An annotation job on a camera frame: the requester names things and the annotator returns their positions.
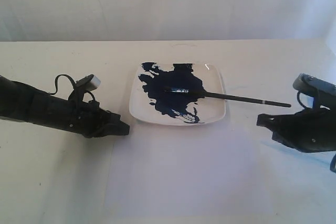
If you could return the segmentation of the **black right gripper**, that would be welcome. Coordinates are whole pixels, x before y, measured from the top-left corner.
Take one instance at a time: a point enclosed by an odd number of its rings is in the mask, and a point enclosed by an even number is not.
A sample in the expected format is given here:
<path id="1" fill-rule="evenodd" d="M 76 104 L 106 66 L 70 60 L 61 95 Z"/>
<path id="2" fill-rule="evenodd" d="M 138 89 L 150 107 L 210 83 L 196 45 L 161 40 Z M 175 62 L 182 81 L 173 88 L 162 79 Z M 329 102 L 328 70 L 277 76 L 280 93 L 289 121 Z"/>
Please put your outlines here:
<path id="1" fill-rule="evenodd" d="M 288 115 L 260 114 L 257 126 L 272 131 L 272 139 L 303 153 L 335 151 L 335 111 L 319 109 Z"/>

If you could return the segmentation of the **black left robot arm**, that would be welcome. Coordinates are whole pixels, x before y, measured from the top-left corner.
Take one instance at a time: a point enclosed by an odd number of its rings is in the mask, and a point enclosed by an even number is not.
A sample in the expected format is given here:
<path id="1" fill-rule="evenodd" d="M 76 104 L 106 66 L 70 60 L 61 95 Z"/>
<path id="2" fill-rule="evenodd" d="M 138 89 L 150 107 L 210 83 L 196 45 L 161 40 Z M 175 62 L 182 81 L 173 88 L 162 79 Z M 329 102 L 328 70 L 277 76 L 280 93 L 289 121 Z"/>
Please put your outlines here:
<path id="1" fill-rule="evenodd" d="M 86 138 L 129 134 L 130 127 L 121 121 L 119 114 L 102 109 L 95 97 L 83 101 L 85 94 L 92 95 L 100 85 L 95 75 L 90 74 L 78 81 L 69 75 L 65 77 L 73 88 L 66 100 L 54 93 L 1 77 L 1 119 L 73 132 Z"/>

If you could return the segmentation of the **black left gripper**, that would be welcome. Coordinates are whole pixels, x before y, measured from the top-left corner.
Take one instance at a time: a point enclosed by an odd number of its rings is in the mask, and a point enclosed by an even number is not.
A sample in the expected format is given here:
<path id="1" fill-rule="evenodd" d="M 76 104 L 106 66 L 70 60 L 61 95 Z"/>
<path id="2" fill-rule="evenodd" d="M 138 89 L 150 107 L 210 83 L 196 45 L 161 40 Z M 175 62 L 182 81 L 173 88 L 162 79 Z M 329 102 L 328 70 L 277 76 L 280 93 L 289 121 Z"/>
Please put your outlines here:
<path id="1" fill-rule="evenodd" d="M 130 126 L 121 115 L 99 107 L 99 102 L 79 102 L 59 99 L 48 105 L 48 126 L 81 134 L 86 138 L 129 135 Z"/>

